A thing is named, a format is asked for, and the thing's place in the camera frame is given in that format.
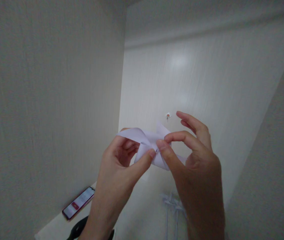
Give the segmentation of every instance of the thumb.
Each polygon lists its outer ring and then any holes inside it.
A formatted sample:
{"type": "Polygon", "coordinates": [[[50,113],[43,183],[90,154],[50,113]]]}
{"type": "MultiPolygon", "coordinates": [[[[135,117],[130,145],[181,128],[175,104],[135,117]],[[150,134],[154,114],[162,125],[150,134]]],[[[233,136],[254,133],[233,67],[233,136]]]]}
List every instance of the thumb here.
{"type": "Polygon", "coordinates": [[[166,164],[169,166],[172,174],[184,167],[183,163],[181,163],[171,146],[166,141],[159,139],[156,141],[156,145],[158,146],[161,155],[166,161],[166,164]]]}
{"type": "Polygon", "coordinates": [[[136,181],[149,169],[155,155],[154,149],[150,149],[136,163],[128,167],[136,181]]]}

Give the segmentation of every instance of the textured wallpaper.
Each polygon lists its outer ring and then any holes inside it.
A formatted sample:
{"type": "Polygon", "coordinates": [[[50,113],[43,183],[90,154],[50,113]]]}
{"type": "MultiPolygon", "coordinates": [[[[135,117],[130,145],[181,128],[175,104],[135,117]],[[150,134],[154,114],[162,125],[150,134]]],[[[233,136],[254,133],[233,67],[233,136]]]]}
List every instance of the textured wallpaper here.
{"type": "Polygon", "coordinates": [[[227,232],[284,239],[284,73],[231,198],[227,232]]]}
{"type": "Polygon", "coordinates": [[[32,239],[96,181],[118,129],[120,1],[0,1],[0,239],[32,239]]]}

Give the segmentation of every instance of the right hand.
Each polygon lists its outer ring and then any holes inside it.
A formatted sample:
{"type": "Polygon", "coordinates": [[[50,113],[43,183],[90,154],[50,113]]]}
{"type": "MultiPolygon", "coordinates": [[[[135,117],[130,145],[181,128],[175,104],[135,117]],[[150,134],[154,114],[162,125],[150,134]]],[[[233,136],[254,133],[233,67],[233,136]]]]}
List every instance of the right hand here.
{"type": "Polygon", "coordinates": [[[158,140],[157,146],[169,166],[188,218],[189,239],[224,239],[224,206],[221,164],[213,153],[206,125],[193,116],[178,111],[181,124],[188,131],[173,132],[158,140]],[[192,153],[185,166],[169,143],[182,141],[192,153]]]}

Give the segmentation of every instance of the left hand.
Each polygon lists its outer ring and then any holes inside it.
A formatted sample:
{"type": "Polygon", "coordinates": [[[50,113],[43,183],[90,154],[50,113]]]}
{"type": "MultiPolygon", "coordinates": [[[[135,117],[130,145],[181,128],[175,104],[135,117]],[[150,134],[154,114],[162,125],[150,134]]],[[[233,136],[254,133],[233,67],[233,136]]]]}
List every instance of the left hand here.
{"type": "Polygon", "coordinates": [[[139,143],[116,136],[104,151],[90,215],[80,240],[108,239],[110,236],[136,182],[156,155],[151,149],[130,166],[138,148],[139,143]]]}

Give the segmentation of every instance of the black object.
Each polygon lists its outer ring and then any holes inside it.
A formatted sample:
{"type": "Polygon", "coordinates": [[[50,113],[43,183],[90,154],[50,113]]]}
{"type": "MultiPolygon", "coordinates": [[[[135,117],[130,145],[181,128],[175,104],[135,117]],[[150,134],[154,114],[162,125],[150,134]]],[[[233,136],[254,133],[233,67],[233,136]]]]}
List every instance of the black object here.
{"type": "MultiPolygon", "coordinates": [[[[75,224],[75,226],[72,228],[71,234],[69,235],[67,240],[74,240],[81,235],[81,233],[82,233],[82,231],[85,227],[85,224],[87,222],[87,219],[88,219],[88,216],[83,218],[82,220],[80,220],[77,224],[75,224]]],[[[114,236],[114,229],[112,230],[111,235],[109,236],[108,240],[112,240],[113,236],[114,236]]]]}

